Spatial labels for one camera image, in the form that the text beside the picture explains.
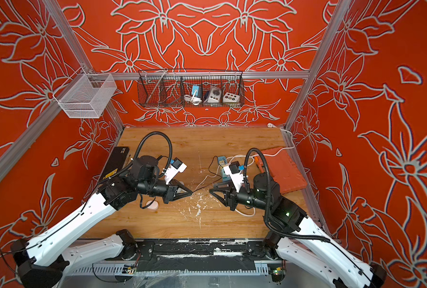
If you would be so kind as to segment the pink earbud case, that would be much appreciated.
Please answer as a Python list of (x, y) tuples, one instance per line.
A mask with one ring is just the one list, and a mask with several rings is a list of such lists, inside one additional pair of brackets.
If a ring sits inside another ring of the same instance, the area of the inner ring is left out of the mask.
[(148, 201), (145, 205), (147, 210), (157, 211), (159, 208), (159, 203), (156, 200)]

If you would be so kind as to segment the yellow USB wall charger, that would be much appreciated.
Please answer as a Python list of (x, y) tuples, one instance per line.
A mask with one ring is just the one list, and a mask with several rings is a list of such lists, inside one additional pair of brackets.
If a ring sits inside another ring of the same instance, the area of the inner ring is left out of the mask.
[(227, 162), (225, 162), (225, 161), (220, 161), (220, 162), (219, 162), (219, 165), (223, 168), (223, 167), (225, 167), (225, 166), (228, 166), (228, 163), (227, 163)]

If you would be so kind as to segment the teal USB wall charger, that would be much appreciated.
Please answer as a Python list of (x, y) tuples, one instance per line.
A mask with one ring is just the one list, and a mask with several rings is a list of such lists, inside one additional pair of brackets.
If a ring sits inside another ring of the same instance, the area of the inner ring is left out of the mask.
[(223, 182), (227, 182), (227, 181), (230, 181), (230, 180), (231, 180), (230, 176), (227, 175), (225, 172), (223, 172), (222, 173), (222, 181)]

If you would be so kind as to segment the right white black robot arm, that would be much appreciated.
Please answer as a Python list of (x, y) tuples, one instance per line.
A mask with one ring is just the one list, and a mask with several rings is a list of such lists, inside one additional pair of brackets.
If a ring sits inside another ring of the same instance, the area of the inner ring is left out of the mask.
[(232, 182), (209, 193), (234, 211), (238, 205), (263, 210), (269, 232), (257, 249), (259, 256), (291, 262), (322, 279), (331, 288), (380, 288), (387, 278), (379, 265), (367, 264), (330, 238), (308, 214), (280, 192), (266, 174), (254, 177), (251, 188)]

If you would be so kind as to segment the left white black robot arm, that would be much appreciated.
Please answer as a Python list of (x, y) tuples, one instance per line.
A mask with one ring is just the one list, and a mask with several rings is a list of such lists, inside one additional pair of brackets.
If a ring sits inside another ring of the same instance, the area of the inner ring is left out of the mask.
[(165, 204), (192, 195), (175, 180), (187, 168), (178, 158), (169, 159), (163, 173), (158, 159), (135, 158), (128, 166), (98, 183), (90, 198), (47, 231), (29, 240), (17, 240), (10, 247), (17, 274), (26, 288), (52, 288), (63, 275), (98, 261), (141, 255), (137, 242), (127, 229), (76, 248), (72, 243), (103, 219), (144, 195), (161, 198)]

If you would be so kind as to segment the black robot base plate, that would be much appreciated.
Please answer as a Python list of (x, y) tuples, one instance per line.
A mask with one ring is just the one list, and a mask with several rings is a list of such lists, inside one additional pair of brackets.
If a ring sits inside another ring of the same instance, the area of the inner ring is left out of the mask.
[(245, 239), (137, 239), (137, 252), (129, 261), (211, 256), (244, 257), (250, 260), (281, 260), (259, 238)]

